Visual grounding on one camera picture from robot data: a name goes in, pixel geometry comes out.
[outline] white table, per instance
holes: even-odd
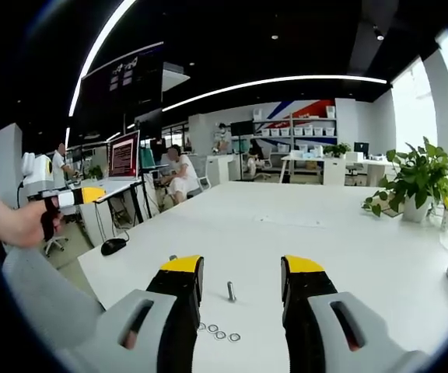
[[[124,193],[133,183],[138,183],[139,178],[134,177],[115,177],[105,178],[102,180],[83,180],[81,187],[98,187],[103,188],[107,192],[105,197],[99,200],[105,200],[112,195]],[[159,213],[158,204],[156,203],[156,192],[153,186],[152,174],[145,174],[145,188],[149,196],[149,206],[152,216]],[[146,202],[144,198],[143,188],[141,185],[136,187],[138,204],[141,209],[141,214],[144,220],[148,220],[149,216],[146,209]],[[135,207],[129,193],[124,193],[125,207],[129,216],[135,216]],[[108,203],[102,204],[81,204],[79,211],[86,227],[89,240],[94,246],[103,244],[104,239],[111,239],[117,235],[117,229],[112,222],[110,208]]]
[[[331,158],[301,158],[301,157],[295,157],[293,155],[287,155],[286,157],[281,158],[283,161],[283,166],[281,168],[281,175],[279,177],[279,183],[282,183],[283,177],[285,175],[286,171],[286,165],[290,161],[295,162],[325,162]],[[361,164],[361,165],[367,165],[367,181],[366,186],[367,187],[377,187],[378,182],[383,178],[383,175],[385,175],[385,168],[392,166],[392,162],[388,161],[375,161],[372,159],[363,159],[362,161],[347,161],[344,159],[347,165],[353,165],[353,164]]]
[[[289,371],[282,327],[285,254],[321,264],[338,291],[350,291],[386,321],[408,350],[432,353],[448,335],[448,251],[436,228],[376,218],[361,201],[374,188],[226,183],[129,231],[120,252],[79,257],[108,309],[146,289],[170,255],[205,258],[201,321],[239,343],[198,332],[194,372]],[[232,281],[236,304],[228,303]]]

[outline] potted plant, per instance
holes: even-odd
[[[389,207],[399,211],[399,206],[404,203],[404,219],[420,222],[426,216],[432,200],[436,204],[442,201],[448,209],[448,154],[441,147],[429,143],[428,138],[423,138],[425,147],[416,149],[410,144],[409,153],[387,152],[387,159],[394,167],[400,167],[395,180],[388,181],[385,176],[380,181],[379,190],[372,197],[366,198],[362,208],[372,211],[380,216],[381,206],[373,204],[373,198],[388,200]]]
[[[325,155],[331,155],[334,158],[344,158],[346,152],[350,152],[350,145],[343,142],[338,145],[326,145],[323,148]]]
[[[96,178],[97,180],[101,180],[103,178],[103,172],[101,171],[101,167],[99,166],[91,167],[91,169],[89,169],[88,176],[89,179]]]

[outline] green plant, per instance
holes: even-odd
[[[372,204],[374,197],[381,200],[389,200],[390,208],[398,212],[399,205],[405,198],[415,196],[416,208],[420,208],[428,199],[433,197],[436,204],[443,201],[448,209],[448,154],[441,147],[431,145],[428,138],[423,137],[425,147],[416,149],[410,144],[409,153],[387,152],[387,159],[395,166],[400,167],[394,181],[388,181],[384,176],[380,181],[380,187],[372,197],[367,197],[362,208],[372,211],[375,215],[381,215],[381,206]]]
[[[88,176],[90,179],[96,177],[98,180],[101,180],[103,178],[103,172],[101,171],[101,167],[99,166],[91,167],[91,169],[89,169]]]
[[[346,152],[350,152],[350,145],[343,142],[338,145],[326,145],[323,148],[324,154],[331,153],[331,155],[335,158],[340,158],[340,155],[345,154]]]

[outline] human hand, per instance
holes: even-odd
[[[54,206],[58,206],[58,199],[53,197],[51,199]],[[41,224],[41,217],[47,211],[43,200],[30,202],[28,205],[14,210],[15,223],[13,230],[8,232],[8,237],[2,239],[18,247],[34,247],[39,245],[44,239],[43,226]],[[61,230],[62,214],[58,214],[53,219],[54,233]]]

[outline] computer mouse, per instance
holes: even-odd
[[[103,256],[109,256],[122,249],[127,244],[125,239],[108,239],[101,246],[101,253]]]

